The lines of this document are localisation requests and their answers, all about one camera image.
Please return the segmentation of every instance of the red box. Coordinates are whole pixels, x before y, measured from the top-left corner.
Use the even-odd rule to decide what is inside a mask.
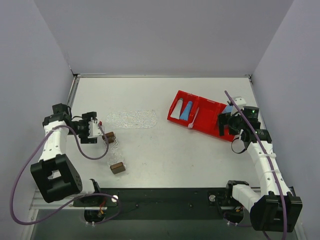
[[[187,106],[188,102],[192,101],[192,108],[190,110],[188,121],[170,117],[180,98],[183,98],[181,114]],[[194,120],[196,111],[199,108],[199,112],[193,123],[192,129],[232,142],[235,136],[229,135],[229,129],[227,126],[224,128],[224,136],[219,136],[218,114],[221,114],[226,106],[226,104],[212,101],[204,97],[196,96],[179,90],[169,109],[167,119],[173,123],[188,127],[188,124],[192,123],[192,121]]]

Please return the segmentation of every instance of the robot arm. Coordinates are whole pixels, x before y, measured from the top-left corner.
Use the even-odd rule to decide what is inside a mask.
[[[96,119],[96,112],[82,114],[81,120],[72,121],[67,105],[57,104],[52,106],[52,109],[53,115],[46,117],[42,123],[46,135],[57,126],[71,127],[82,144],[95,144],[97,137],[103,135],[98,126],[101,123]],[[81,177],[66,155],[68,134],[71,134],[71,131],[66,127],[54,130],[44,143],[39,161],[30,167],[35,183],[47,203],[59,201],[83,191]],[[99,193],[98,183],[93,179],[88,181],[85,193]]]
[[[243,141],[244,147],[253,161],[261,192],[258,195],[245,181],[232,180],[227,184],[226,198],[227,200],[234,199],[238,201],[250,212],[251,224],[255,230],[282,232],[284,230],[283,209],[274,172],[279,180],[285,200],[287,231],[292,232],[302,209],[302,201],[300,197],[293,195],[282,177],[276,162],[276,154],[273,152],[273,144],[269,132],[266,129],[260,129],[261,123],[258,121],[259,108],[245,106],[246,103],[241,97],[236,97],[233,100],[236,103],[242,103],[241,107],[243,108],[241,111],[255,129],[255,133],[260,138],[267,154],[264,154],[248,124],[240,115],[237,115],[237,111],[234,110],[235,107],[233,107],[231,113],[219,115],[220,128],[228,125],[229,134],[240,135],[239,139]],[[271,168],[267,157],[270,157],[274,169]]]

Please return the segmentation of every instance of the wall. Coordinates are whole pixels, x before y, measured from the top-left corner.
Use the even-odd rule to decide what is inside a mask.
[[[308,239],[320,239],[320,1],[295,0],[253,74],[277,162],[303,201]]]
[[[241,77],[293,0],[35,0],[77,74]]]
[[[9,213],[13,181],[44,137],[42,121],[51,106],[66,102],[73,76],[33,1],[2,0],[0,22],[0,238],[17,240],[23,227]],[[21,220],[27,220],[34,190],[27,169],[15,197]]]

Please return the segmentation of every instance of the white table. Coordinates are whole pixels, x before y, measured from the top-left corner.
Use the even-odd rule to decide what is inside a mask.
[[[224,90],[257,106],[248,78],[80,78],[72,114],[97,112],[105,123],[111,113],[154,111],[151,128],[114,129],[115,152],[92,161],[78,151],[68,136],[67,156],[82,179],[93,178],[102,188],[208,188],[225,187],[228,180],[259,181],[250,156],[235,154],[231,143],[187,129],[167,120],[178,90],[226,103]],[[89,156],[104,152],[104,143],[81,145]],[[110,164],[123,160],[126,171],[114,175]]]

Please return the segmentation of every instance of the brown block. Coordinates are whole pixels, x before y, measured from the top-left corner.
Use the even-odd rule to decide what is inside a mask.
[[[113,131],[108,132],[105,134],[106,137],[108,138],[108,142],[111,144],[116,140],[116,135],[114,134]]]
[[[110,169],[113,172],[113,174],[122,173],[126,170],[124,163],[122,161],[111,165]]]

